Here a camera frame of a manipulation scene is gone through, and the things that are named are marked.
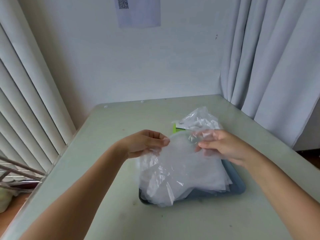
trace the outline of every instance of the paper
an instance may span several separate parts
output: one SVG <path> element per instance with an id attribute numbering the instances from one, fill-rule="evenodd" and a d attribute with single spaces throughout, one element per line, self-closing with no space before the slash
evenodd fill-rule
<path id="1" fill-rule="evenodd" d="M 160 0 L 114 0 L 119 28 L 161 25 Z"/>

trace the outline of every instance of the white curtain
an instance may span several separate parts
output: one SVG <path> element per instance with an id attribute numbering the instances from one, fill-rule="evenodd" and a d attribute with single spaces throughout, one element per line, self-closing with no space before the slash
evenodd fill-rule
<path id="1" fill-rule="evenodd" d="M 320 0 L 234 0 L 223 96 L 293 147 L 320 95 Z"/>
<path id="2" fill-rule="evenodd" d="M 17 0 L 0 0 L 0 150 L 48 171 L 76 132 Z"/>

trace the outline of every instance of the person's left hand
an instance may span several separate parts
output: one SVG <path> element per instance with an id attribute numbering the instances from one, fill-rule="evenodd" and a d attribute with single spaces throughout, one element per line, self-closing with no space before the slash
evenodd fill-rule
<path id="1" fill-rule="evenodd" d="M 161 149 L 169 142 L 170 139 L 160 132 L 144 129 L 119 140 L 116 145 L 128 153 L 128 158 L 134 158 L 149 153 L 152 149 Z"/>

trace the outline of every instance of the qr code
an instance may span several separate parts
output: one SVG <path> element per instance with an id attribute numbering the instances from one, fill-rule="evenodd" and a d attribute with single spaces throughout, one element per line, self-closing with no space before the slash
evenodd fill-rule
<path id="1" fill-rule="evenodd" d="M 119 9 L 129 9 L 128 0 L 118 0 Z"/>

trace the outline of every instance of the vertical blind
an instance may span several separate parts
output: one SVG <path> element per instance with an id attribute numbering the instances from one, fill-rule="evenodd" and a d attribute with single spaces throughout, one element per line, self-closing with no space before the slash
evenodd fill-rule
<path id="1" fill-rule="evenodd" d="M 0 0 L 0 155 L 46 172 L 76 132 L 17 0 Z"/>

